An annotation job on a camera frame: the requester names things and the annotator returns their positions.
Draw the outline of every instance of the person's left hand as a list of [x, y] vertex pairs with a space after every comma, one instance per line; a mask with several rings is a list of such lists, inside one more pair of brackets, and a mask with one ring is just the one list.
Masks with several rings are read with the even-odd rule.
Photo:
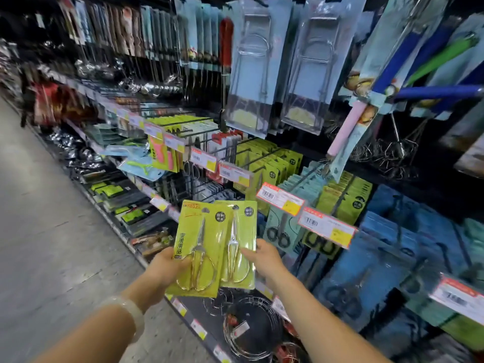
[[121, 295], [132, 300], [146, 312], [152, 305], [160, 303], [165, 289], [172, 284], [179, 274], [191, 263], [190, 257], [183, 261], [173, 259], [173, 247], [167, 247], [154, 256], [145, 272], [127, 287]]

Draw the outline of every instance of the hand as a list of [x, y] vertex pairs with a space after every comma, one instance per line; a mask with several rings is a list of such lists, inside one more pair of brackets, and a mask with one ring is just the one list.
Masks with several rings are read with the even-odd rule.
[[173, 247], [167, 247], [154, 256], [146, 271], [132, 282], [121, 295], [132, 300], [145, 313], [148, 308], [160, 303], [166, 287], [177, 279], [178, 275], [190, 265], [191, 261], [190, 257], [186, 257], [183, 261], [174, 260]]
[[261, 238], [257, 239], [257, 250], [241, 248], [240, 253], [256, 266], [256, 270], [268, 281], [269, 288], [275, 289], [277, 276], [287, 273], [277, 248]]

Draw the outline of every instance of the person's right hand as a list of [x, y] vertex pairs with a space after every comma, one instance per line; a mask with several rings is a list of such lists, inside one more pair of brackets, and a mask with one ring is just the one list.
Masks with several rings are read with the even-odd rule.
[[276, 276], [288, 272], [282, 263], [277, 248], [261, 238], [257, 239], [256, 251], [241, 248], [240, 253], [256, 266], [256, 270], [267, 279], [271, 289], [275, 288]]

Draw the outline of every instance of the store aisle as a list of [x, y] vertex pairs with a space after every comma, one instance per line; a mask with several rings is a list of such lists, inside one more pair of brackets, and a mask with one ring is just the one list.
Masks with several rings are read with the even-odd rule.
[[[23, 363], [64, 336], [142, 267], [0, 99], [0, 354]], [[122, 362], [212, 362], [163, 301]]]

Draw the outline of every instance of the blue handle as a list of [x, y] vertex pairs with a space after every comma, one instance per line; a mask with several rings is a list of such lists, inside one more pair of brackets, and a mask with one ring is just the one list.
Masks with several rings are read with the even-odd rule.
[[430, 36], [430, 38], [424, 43], [422, 48], [420, 48], [420, 51], [417, 54], [410, 71], [408, 72], [407, 78], [412, 76], [419, 67], [430, 60], [434, 54], [439, 52], [447, 45], [447, 42], [451, 38], [455, 29], [456, 27], [453, 25], [445, 25], [442, 23], [439, 25], [435, 33], [432, 34], [432, 36]]
[[396, 99], [465, 99], [475, 97], [482, 85], [419, 86], [402, 88]]
[[[477, 66], [472, 72], [467, 75], [460, 84], [462, 85], [474, 85], [484, 82], [484, 62]], [[443, 111], [449, 111], [454, 104], [456, 104], [461, 98], [445, 98], [431, 107], [432, 113], [439, 115]]]
[[402, 68], [408, 56], [413, 52], [417, 43], [420, 41], [422, 34], [410, 32], [402, 41], [395, 54], [392, 56], [388, 65], [383, 69], [379, 78], [373, 85], [372, 91], [380, 94], [385, 93], [385, 89], [391, 84], [391, 81]]

